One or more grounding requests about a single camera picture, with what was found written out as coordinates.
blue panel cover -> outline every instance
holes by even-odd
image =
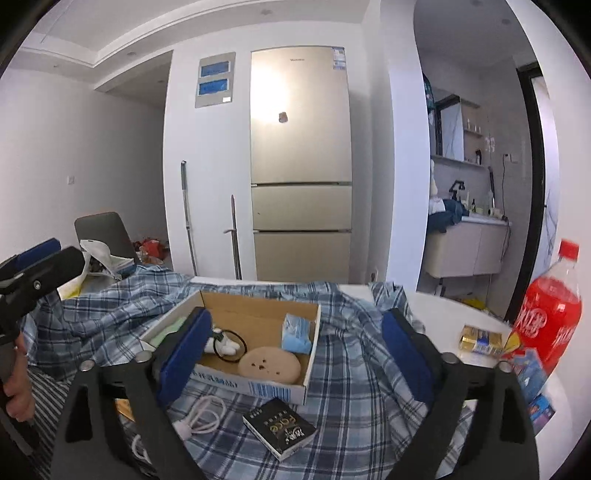
[[[431,406],[434,400],[431,369],[390,311],[382,318],[382,337],[414,399]]]
[[[206,309],[198,310],[197,314],[189,317],[185,323],[187,322],[192,322],[192,325],[160,369],[157,400],[161,407],[167,407],[181,396],[212,333],[212,315]]]

sink cabinet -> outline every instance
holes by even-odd
[[[499,273],[507,229],[506,224],[460,222],[447,233],[430,233],[423,269],[435,278]]]

book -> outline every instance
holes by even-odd
[[[279,398],[243,415],[242,421],[280,462],[316,435],[316,428]]]

faucet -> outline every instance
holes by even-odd
[[[456,180],[452,187],[449,189],[449,193],[452,194],[452,200],[457,201],[457,191],[458,190],[466,190],[466,186],[464,185],[463,180]]]

refrigerator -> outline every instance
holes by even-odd
[[[352,172],[343,48],[252,53],[251,179],[258,279],[347,283]]]

